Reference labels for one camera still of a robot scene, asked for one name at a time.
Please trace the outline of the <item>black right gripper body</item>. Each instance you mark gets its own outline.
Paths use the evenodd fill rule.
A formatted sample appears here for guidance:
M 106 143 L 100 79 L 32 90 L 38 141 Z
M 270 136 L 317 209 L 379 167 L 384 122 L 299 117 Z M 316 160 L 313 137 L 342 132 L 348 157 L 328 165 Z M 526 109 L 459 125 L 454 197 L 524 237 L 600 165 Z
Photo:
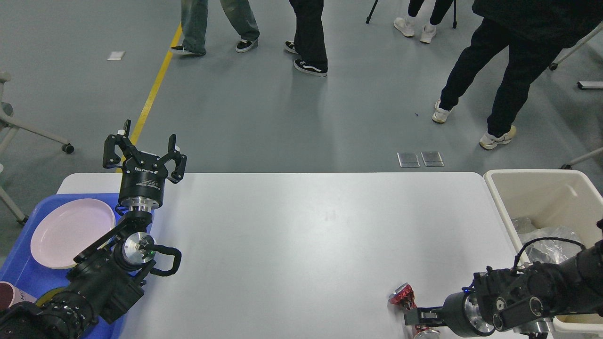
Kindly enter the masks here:
M 482 317 L 475 295 L 470 293 L 450 294 L 440 309 L 440 320 L 463 338 L 487 337 L 495 332 L 495 327 Z

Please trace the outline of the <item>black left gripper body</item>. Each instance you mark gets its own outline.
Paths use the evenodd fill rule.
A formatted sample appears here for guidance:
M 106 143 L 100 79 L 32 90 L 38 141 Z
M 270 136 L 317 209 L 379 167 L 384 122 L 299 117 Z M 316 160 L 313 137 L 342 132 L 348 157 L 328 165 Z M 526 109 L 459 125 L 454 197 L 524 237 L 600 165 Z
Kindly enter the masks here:
M 163 206 L 164 181 L 167 170 L 164 164 L 154 167 L 160 159 L 153 153 L 141 153 L 143 163 L 127 157 L 122 163 L 122 180 L 118 203 L 134 210 L 134 206 L 144 205 L 144 211 L 156 210 Z

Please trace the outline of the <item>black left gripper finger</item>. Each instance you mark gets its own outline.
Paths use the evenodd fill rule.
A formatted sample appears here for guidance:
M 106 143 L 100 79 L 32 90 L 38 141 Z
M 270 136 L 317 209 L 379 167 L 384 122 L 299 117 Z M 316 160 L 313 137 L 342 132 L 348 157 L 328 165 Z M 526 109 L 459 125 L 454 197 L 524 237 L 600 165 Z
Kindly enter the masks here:
M 117 134 L 104 142 L 103 168 L 120 168 L 125 172 L 143 172 L 144 157 L 129 139 L 131 121 L 126 120 Z
M 168 140 L 167 153 L 152 163 L 151 171 L 159 178 L 179 183 L 184 178 L 186 167 L 187 155 L 181 153 L 177 146 L 177 136 L 172 134 Z

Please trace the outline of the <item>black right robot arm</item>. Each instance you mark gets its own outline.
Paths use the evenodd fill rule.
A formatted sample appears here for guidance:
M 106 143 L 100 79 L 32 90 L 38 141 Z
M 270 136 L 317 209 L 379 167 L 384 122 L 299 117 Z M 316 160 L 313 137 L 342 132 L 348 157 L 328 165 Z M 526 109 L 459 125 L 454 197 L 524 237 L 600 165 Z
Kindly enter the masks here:
M 404 324 L 416 339 L 437 339 L 439 327 L 463 338 L 483 338 L 513 330 L 530 339 L 545 339 L 554 317 L 602 314 L 602 242 L 586 248 L 560 264 L 514 264 L 473 274 L 469 287 L 450 294 L 439 307 L 418 307 L 409 284 L 394 291 L 389 303 L 404 313 Z

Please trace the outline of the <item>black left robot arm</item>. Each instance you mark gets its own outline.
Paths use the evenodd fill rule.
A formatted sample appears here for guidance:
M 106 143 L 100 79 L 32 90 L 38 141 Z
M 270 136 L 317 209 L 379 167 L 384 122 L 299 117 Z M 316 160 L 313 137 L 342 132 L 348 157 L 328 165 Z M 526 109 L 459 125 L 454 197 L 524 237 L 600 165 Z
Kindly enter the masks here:
M 159 245 L 148 233 L 153 210 L 163 205 L 164 182 L 183 179 L 187 156 L 170 135 L 164 156 L 141 152 L 129 139 L 130 120 L 104 142 L 103 167 L 122 171 L 115 211 L 118 223 L 75 257 L 69 285 L 49 290 L 35 302 L 18 302 L 1 312 L 3 339 L 79 339 L 100 318 L 112 323 L 144 295 L 149 274 L 177 273 L 179 249 Z

